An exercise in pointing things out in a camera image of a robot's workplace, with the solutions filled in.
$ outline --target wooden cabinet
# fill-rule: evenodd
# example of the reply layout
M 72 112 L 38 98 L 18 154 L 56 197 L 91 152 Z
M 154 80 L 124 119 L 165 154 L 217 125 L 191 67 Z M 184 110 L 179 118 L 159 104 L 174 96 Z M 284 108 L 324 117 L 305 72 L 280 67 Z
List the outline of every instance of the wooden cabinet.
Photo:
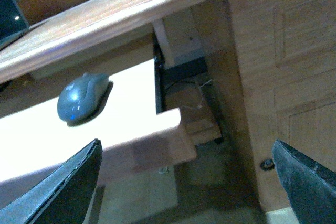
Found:
M 336 0 L 229 0 L 260 203 L 289 206 L 271 158 L 280 138 L 336 170 Z

